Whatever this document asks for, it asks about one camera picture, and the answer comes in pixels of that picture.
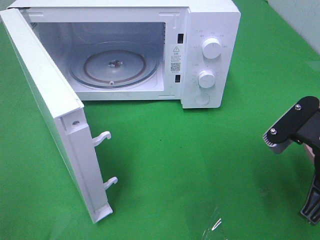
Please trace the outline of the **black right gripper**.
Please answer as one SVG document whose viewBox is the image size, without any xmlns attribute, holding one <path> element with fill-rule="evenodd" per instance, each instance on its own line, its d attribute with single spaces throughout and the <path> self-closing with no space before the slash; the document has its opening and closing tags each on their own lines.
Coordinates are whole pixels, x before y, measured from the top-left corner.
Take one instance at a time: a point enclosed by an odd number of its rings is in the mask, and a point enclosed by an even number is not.
<svg viewBox="0 0 320 240">
<path fill-rule="evenodd" d="M 320 222 L 320 109 L 293 107 L 292 114 L 293 130 L 290 138 L 297 143 L 310 146 L 315 155 L 314 177 L 300 214 L 316 225 Z"/>
</svg>

